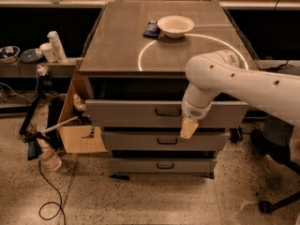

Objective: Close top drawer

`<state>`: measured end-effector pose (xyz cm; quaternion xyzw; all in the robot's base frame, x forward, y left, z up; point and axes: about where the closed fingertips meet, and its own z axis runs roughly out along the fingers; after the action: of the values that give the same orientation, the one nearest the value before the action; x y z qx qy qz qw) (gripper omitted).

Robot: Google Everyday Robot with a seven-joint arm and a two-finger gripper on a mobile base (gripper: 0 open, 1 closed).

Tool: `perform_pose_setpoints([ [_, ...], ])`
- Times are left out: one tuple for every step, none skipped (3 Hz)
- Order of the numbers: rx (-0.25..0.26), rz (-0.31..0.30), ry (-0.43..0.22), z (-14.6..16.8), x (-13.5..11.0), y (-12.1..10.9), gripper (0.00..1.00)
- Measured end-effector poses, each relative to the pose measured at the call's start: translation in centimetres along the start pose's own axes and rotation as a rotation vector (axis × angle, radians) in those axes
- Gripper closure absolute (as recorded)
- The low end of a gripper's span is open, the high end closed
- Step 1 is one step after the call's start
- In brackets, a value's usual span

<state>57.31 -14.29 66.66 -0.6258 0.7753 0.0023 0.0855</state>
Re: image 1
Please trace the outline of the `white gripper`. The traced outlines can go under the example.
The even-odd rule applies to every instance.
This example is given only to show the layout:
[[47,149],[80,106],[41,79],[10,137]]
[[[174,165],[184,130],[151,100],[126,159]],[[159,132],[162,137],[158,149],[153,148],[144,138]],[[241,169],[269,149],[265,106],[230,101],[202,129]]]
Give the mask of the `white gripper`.
[[211,109],[211,105],[196,107],[192,105],[186,97],[182,100],[182,118],[180,137],[190,139],[198,127],[198,121],[204,119]]

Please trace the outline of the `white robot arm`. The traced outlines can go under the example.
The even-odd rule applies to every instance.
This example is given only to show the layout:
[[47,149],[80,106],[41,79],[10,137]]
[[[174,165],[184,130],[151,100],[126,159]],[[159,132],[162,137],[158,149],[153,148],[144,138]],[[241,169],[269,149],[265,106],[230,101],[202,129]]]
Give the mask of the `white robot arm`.
[[190,138],[224,93],[291,125],[300,127],[300,77],[239,67],[240,59],[223,50],[196,55],[186,65],[189,85],[182,101],[180,136]]

